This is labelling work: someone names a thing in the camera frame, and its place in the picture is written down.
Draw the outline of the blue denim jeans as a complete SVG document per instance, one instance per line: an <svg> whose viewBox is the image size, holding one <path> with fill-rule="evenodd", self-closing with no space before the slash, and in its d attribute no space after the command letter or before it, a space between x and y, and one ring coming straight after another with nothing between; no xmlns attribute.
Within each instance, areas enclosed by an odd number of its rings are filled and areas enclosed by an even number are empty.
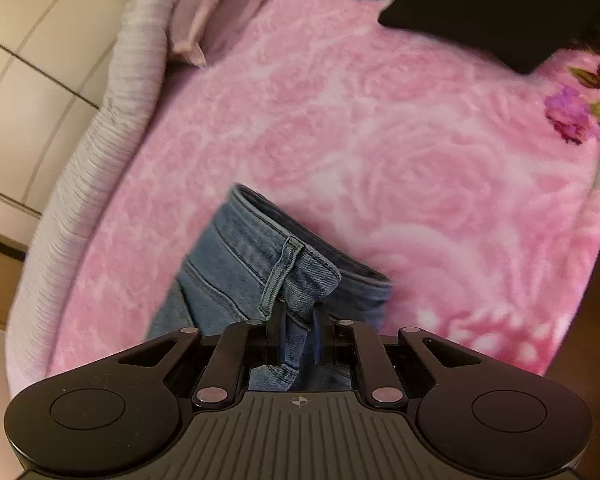
<svg viewBox="0 0 600 480"><path fill-rule="evenodd" d="M379 327L391 295L384 275L329 245L264 196L236 184L184 257L146 337L193 326L204 336L230 324L266 321L286 308L279 366L250 373L259 391L338 391L351 387L340 365L316 365L313 308L335 320Z"/></svg>

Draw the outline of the mauve pillow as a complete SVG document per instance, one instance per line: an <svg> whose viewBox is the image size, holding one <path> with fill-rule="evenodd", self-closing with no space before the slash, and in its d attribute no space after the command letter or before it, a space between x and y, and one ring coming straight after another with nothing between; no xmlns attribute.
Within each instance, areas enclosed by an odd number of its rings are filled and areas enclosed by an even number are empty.
<svg viewBox="0 0 600 480"><path fill-rule="evenodd" d="M206 67L235 41L265 0L178 0L169 25L170 57Z"/></svg>

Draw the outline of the lilac striped duvet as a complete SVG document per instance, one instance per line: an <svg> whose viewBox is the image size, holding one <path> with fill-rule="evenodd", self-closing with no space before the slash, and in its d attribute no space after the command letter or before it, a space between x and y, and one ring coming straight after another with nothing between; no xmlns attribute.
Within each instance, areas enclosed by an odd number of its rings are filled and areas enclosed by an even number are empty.
<svg viewBox="0 0 600 480"><path fill-rule="evenodd" d="M9 311L5 365L11 394L46 376L88 243L155 113L177 2L130 0L123 13L102 105L50 194Z"/></svg>

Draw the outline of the pink floral blanket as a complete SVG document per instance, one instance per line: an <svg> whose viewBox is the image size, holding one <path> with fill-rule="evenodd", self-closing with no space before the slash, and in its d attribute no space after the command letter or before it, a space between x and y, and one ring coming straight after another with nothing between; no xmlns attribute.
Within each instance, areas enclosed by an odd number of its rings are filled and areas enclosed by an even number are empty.
<svg viewBox="0 0 600 480"><path fill-rule="evenodd" d="M418 325L550 366L600 250L600 55L528 76L386 29L379 0L268 0L225 58L173 73L94 233L56 374L137 344L233 183L388 275Z"/></svg>

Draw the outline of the white wardrobe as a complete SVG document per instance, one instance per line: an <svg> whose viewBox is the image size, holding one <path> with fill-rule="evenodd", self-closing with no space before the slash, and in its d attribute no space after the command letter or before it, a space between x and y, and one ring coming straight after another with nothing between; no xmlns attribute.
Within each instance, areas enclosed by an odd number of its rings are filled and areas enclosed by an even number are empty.
<svg viewBox="0 0 600 480"><path fill-rule="evenodd" d="M129 0L0 0L0 235L27 245L102 106Z"/></svg>

